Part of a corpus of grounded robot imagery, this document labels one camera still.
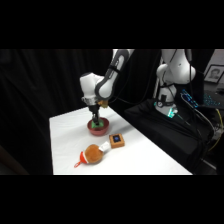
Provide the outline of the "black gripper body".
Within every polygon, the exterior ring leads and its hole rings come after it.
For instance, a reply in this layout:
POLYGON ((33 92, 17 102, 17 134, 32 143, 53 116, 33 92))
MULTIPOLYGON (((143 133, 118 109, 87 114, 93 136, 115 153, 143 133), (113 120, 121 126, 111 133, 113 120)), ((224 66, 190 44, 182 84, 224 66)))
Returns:
POLYGON ((89 106, 89 110, 93 114, 97 114, 100 108, 107 108, 108 107, 108 102, 107 101, 99 101, 95 105, 89 106))

